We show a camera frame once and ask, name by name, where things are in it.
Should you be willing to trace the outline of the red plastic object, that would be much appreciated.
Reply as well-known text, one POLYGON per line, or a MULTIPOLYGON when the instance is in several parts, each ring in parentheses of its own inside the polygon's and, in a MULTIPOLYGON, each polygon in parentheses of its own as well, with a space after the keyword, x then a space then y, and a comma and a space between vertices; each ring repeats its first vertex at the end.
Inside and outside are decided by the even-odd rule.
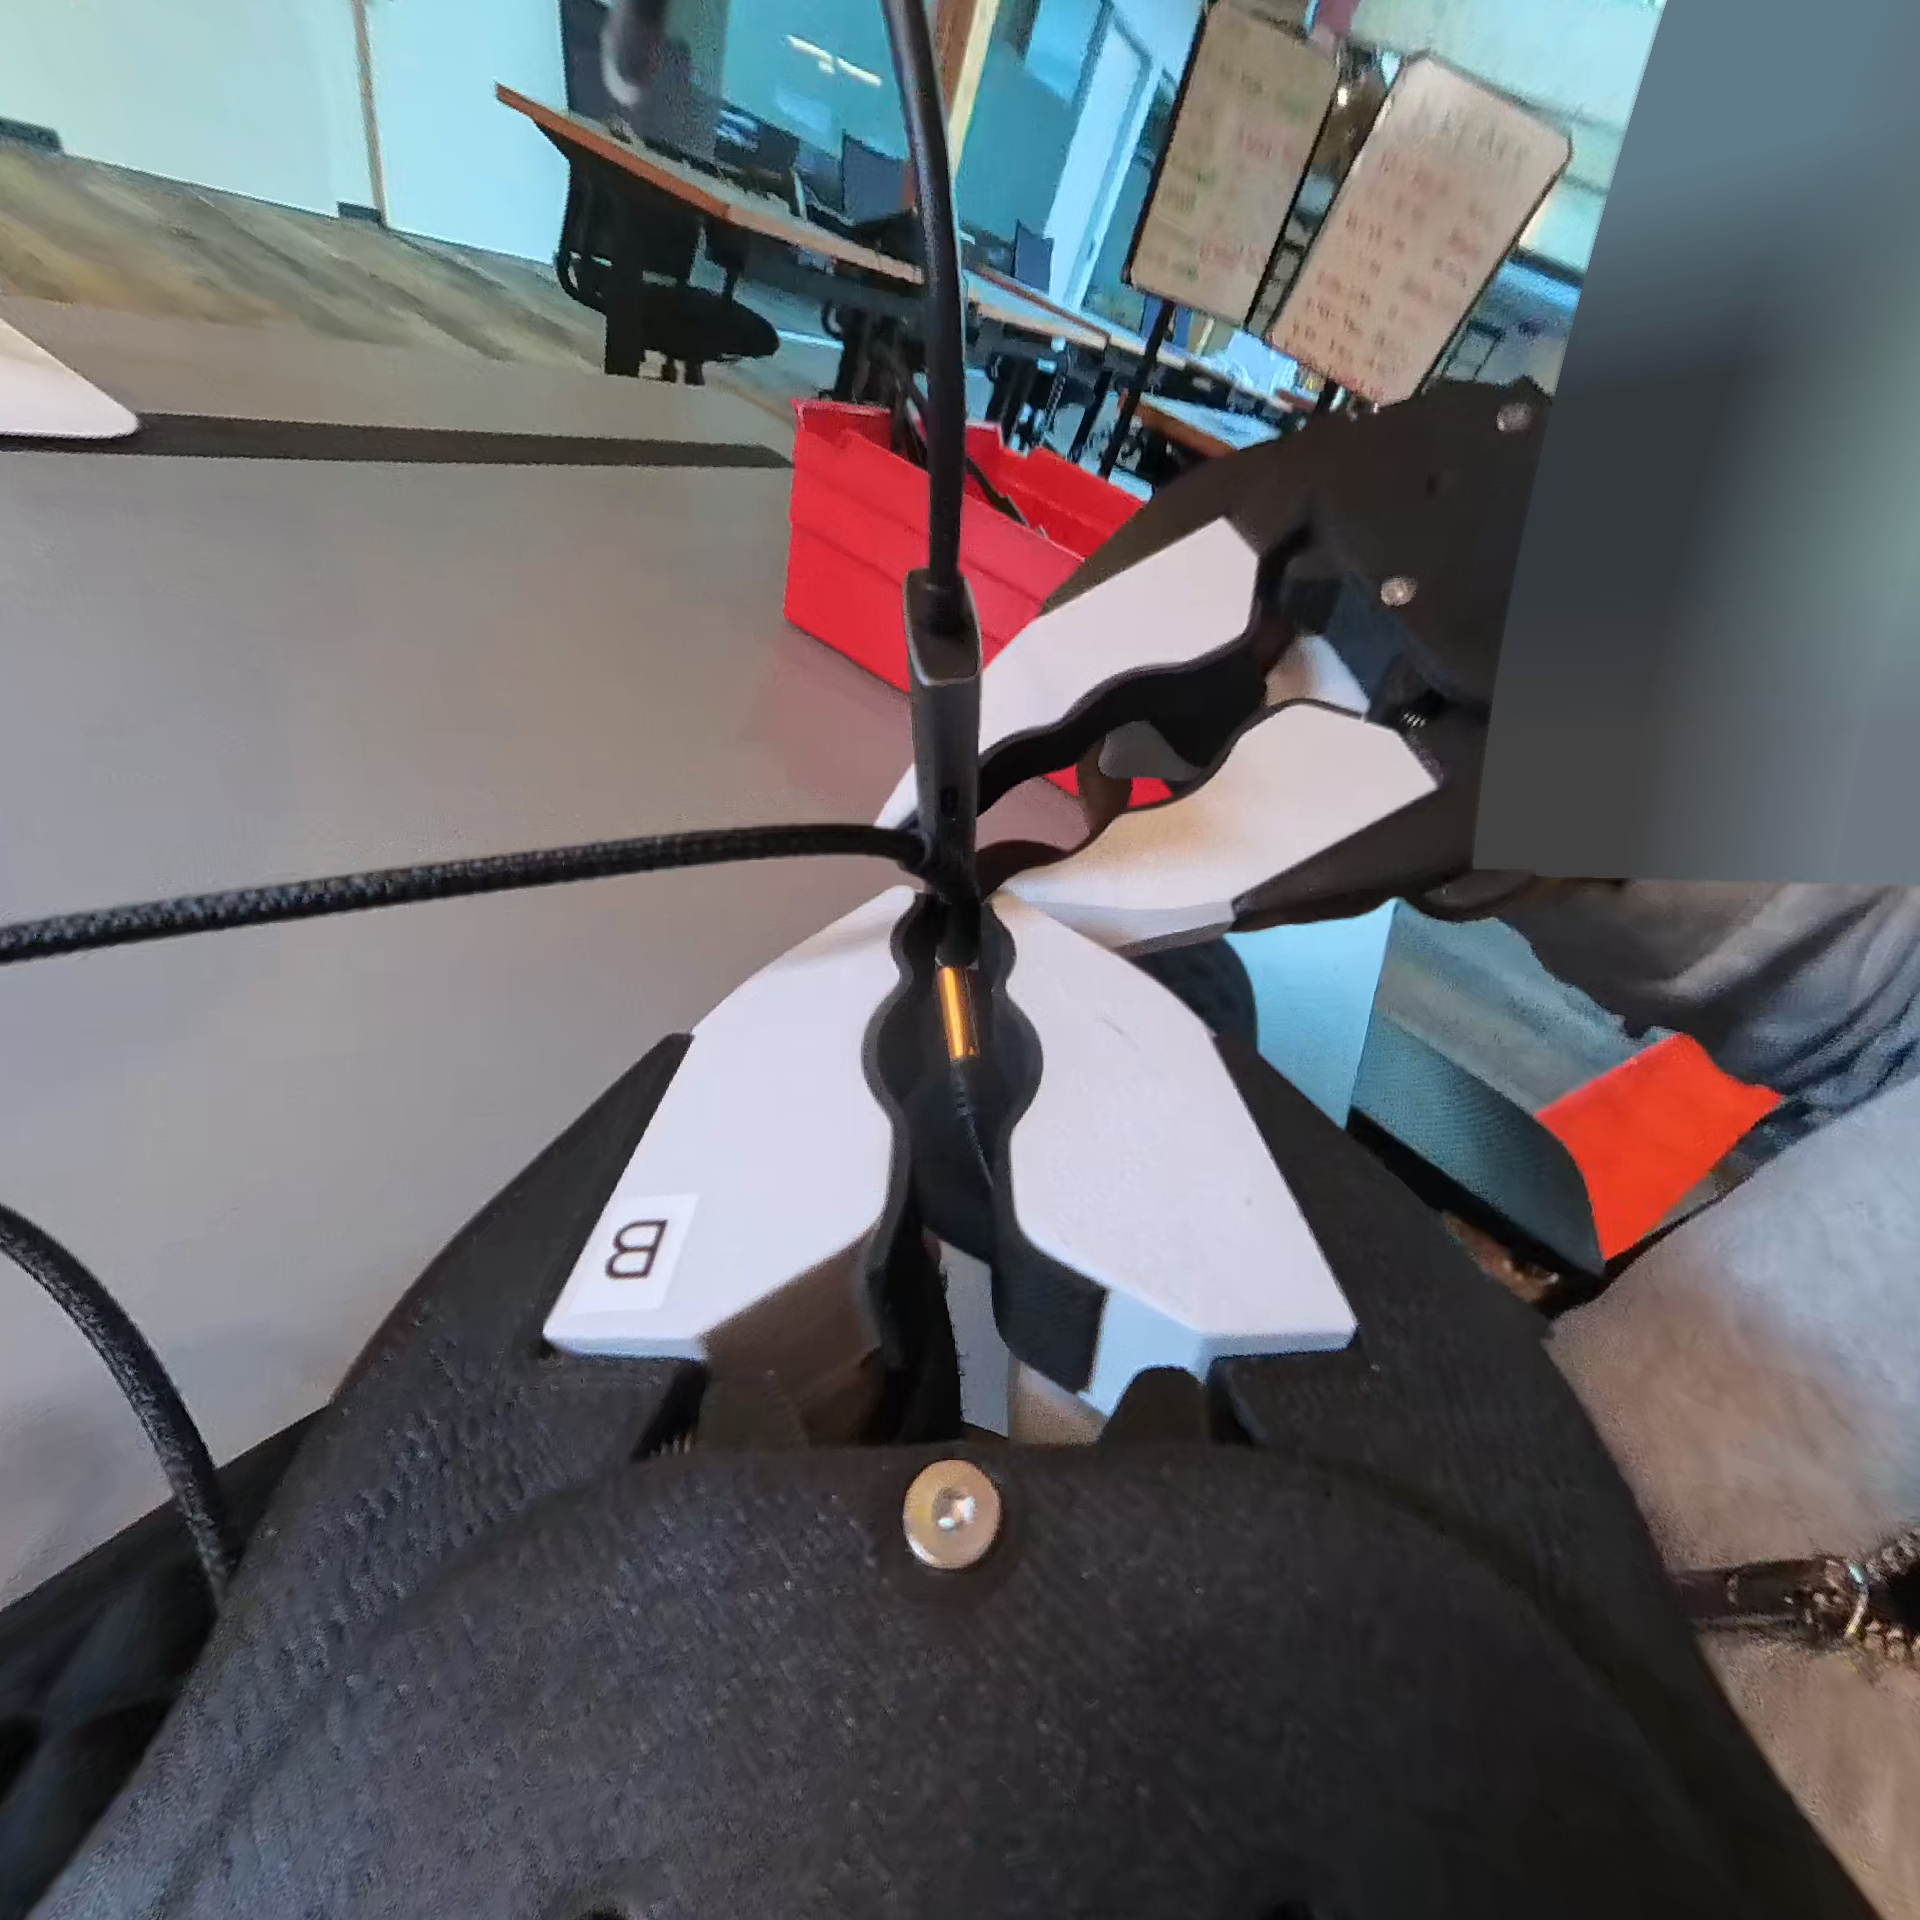
POLYGON ((1682 1202, 1784 1102, 1668 1036, 1533 1113, 1572 1159, 1599 1255, 1616 1262, 1676 1218, 1682 1202))

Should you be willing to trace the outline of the large whiteboard on stand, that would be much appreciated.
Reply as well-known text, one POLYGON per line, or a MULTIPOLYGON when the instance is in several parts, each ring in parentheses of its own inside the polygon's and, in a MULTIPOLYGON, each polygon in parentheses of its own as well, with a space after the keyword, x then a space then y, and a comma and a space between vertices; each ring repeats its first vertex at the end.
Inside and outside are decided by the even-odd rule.
POLYGON ((1416 394, 1572 158, 1526 106, 1434 55, 1398 66, 1267 345, 1375 410, 1416 394))

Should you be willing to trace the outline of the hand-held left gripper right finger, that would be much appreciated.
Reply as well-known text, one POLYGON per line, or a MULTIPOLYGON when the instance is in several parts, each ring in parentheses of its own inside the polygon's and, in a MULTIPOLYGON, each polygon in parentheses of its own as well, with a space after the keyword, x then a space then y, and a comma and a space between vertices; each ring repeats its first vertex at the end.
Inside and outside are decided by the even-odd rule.
POLYGON ((1036 905, 980 921, 956 1067, 988 1190, 998 1432, 1088 1441, 1149 1372, 1343 1353, 1358 1314, 1229 1051, 1133 962, 1036 905))

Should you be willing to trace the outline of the red plastic bin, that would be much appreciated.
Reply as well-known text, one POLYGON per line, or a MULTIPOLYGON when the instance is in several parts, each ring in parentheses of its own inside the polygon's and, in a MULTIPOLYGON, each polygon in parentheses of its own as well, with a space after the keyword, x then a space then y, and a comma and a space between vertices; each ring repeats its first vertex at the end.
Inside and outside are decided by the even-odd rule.
MULTIPOLYGON (((904 574, 926 559, 926 472, 896 451, 883 408, 797 401, 796 420, 783 615, 904 689, 904 574)), ((991 424, 967 425, 967 456, 962 568, 995 660, 1143 502, 1050 448, 1008 448, 991 424)))

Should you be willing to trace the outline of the small whiteboard on stand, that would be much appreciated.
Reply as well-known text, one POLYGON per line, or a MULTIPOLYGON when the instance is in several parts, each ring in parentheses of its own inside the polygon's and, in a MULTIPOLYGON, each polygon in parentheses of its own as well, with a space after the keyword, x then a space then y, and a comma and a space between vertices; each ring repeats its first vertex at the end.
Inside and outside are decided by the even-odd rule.
POLYGON ((1307 4, 1202 4, 1122 281, 1149 302, 1135 419, 1180 316, 1251 331, 1338 104, 1307 4))

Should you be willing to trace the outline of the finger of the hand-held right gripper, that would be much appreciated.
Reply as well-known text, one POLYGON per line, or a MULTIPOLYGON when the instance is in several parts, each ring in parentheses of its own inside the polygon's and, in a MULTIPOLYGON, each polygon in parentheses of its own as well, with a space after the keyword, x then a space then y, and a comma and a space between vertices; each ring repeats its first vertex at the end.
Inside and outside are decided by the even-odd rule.
MULTIPOLYGON (((980 751, 1038 751, 1131 726, 1187 719, 1215 703, 1204 687, 1219 660, 1135 665, 1067 694, 1064 673, 995 660, 980 682, 980 751)), ((1111 954, 1200 944, 1242 923, 1259 884, 1286 879, 1438 788, 1422 756, 1391 730, 1318 703, 1263 707, 1202 764, 1198 784, 1154 807, 1124 807, 1088 842, 998 884, 996 905, 1022 904, 1111 954)))
POLYGON ((1060 606, 1039 612, 995 660, 1054 668, 1077 694, 1122 670, 1219 660, 1204 687, 1215 703, 1187 719, 1067 734, 1077 756, 1051 742, 1042 753, 980 751, 986 660, 965 583, 946 593, 926 571, 903 591, 908 695, 915 760, 876 822, 898 832, 960 832, 1029 784, 1071 780, 1079 830, 1093 832, 1135 803, 1140 784, 1164 799, 1190 786, 1229 732, 1270 705, 1274 679, 1293 647, 1279 606, 1279 559, 1256 555, 1227 520, 1175 537, 1060 606))

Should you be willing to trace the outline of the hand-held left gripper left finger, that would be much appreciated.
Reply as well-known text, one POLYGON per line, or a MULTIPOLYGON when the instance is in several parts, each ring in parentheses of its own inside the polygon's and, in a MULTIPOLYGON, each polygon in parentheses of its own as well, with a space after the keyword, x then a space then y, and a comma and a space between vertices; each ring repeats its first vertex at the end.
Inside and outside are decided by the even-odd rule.
POLYGON ((918 902, 878 895, 695 1024, 543 1319, 547 1350, 772 1388, 827 1446, 898 1415, 939 1283, 874 1034, 918 902))

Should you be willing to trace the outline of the grey trousers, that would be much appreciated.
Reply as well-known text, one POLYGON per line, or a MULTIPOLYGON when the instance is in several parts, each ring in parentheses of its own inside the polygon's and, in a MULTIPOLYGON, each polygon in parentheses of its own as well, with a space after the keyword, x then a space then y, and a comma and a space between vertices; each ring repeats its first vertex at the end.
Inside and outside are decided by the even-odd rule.
POLYGON ((1915 888, 1543 880, 1504 921, 1626 1032, 1690 1038, 1792 1119, 1551 1335, 1667 1567, 1807 1560, 1915 1608, 1915 888))

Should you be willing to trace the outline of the long wooden desk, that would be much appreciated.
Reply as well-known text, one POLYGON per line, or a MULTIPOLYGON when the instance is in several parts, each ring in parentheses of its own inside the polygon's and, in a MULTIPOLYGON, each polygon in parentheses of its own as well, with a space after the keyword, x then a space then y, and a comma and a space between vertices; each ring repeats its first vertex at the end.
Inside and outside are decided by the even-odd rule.
MULTIPOLYGON (((790 254, 827 262, 832 287, 818 295, 823 305, 863 305, 878 313, 898 313, 908 323, 924 321, 926 278, 917 264, 832 231, 820 220, 790 211, 772 192, 707 174, 643 143, 619 139, 581 115, 541 104, 504 83, 494 84, 494 97, 532 124, 567 158, 571 171, 587 168, 611 171, 634 198, 672 201, 703 227, 736 234, 744 249, 772 252, 775 268, 788 266, 790 254)), ((965 273, 962 299, 971 323, 989 323, 1032 339, 1042 356, 1077 350, 1096 366, 1138 368, 1144 354, 1138 344, 1122 344, 1116 324, 1079 318, 983 270, 965 273)))

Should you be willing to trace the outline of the black office chair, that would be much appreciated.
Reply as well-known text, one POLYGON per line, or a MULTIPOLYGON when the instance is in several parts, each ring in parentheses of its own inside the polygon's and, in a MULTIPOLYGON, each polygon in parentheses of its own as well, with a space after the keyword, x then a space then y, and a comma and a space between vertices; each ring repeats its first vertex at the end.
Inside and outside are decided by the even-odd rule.
POLYGON ((636 378, 648 354, 660 379, 701 386, 709 366, 776 354, 772 323, 736 298, 736 268, 720 290, 693 275, 703 216, 608 160, 567 163, 555 278, 562 292, 596 313, 604 371, 636 378))

